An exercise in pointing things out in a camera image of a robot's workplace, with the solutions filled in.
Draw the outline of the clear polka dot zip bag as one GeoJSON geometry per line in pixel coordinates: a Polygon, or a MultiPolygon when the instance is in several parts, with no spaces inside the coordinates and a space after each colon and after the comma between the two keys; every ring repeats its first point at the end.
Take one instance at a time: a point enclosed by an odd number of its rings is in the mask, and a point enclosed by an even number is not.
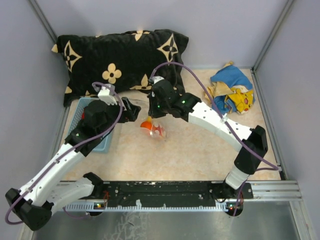
{"type": "Polygon", "coordinates": [[[141,108],[136,120],[141,132],[150,138],[164,140],[167,137],[166,129],[160,121],[149,115],[149,102],[137,98],[129,100],[141,108]]]}

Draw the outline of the light blue plastic basket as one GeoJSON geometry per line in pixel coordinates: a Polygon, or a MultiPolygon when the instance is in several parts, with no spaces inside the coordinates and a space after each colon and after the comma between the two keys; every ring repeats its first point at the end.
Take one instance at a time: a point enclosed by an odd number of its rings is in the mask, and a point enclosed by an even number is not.
{"type": "MultiPolygon", "coordinates": [[[[63,139],[65,139],[72,130],[74,130],[79,123],[79,121],[82,119],[82,115],[84,113],[85,107],[87,107],[91,102],[98,100],[97,97],[81,97],[76,105],[75,110],[73,111],[73,114],[71,115],[71,122],[68,125],[68,131],[66,132],[66,135],[63,139]]],[[[97,145],[92,152],[93,153],[100,153],[100,154],[107,154],[110,149],[111,141],[113,138],[113,130],[108,133],[108,135],[105,136],[105,138],[97,145]]]]}

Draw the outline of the orange toy fruit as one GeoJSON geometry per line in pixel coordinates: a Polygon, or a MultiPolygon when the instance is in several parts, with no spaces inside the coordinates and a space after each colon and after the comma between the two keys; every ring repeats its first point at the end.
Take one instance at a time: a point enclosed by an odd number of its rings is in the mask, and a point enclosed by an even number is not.
{"type": "Polygon", "coordinates": [[[150,121],[144,121],[144,122],[142,122],[142,123],[140,124],[140,127],[141,127],[141,128],[147,129],[147,130],[149,130],[149,131],[152,130],[152,126],[153,126],[153,124],[152,124],[150,121]]]}

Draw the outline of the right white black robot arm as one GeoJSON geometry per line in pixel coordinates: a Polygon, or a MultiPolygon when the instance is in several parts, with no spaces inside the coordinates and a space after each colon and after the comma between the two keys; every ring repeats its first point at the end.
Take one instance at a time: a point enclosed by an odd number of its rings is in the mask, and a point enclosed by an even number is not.
{"type": "Polygon", "coordinates": [[[180,95],[163,77],[156,76],[148,82],[151,85],[148,114],[152,118],[171,115],[182,119],[214,133],[238,152],[230,172],[216,189],[219,199],[235,198],[241,192],[243,182],[256,172],[268,152],[265,129],[259,125],[250,128],[220,117],[199,97],[189,92],[180,95]]]}

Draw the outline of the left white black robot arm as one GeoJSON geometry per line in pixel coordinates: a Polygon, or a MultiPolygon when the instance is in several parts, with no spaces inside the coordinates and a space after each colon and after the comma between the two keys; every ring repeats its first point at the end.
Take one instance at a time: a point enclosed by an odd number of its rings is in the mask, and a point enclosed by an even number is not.
{"type": "Polygon", "coordinates": [[[83,107],[76,127],[47,165],[20,189],[7,191],[5,198],[10,211],[32,231],[45,226],[52,215],[66,205],[78,199],[97,199],[103,195],[104,182],[92,172],[68,186],[57,185],[113,131],[117,123],[137,120],[141,107],[132,104],[127,97],[121,100],[122,106],[95,99],[83,107]]]}

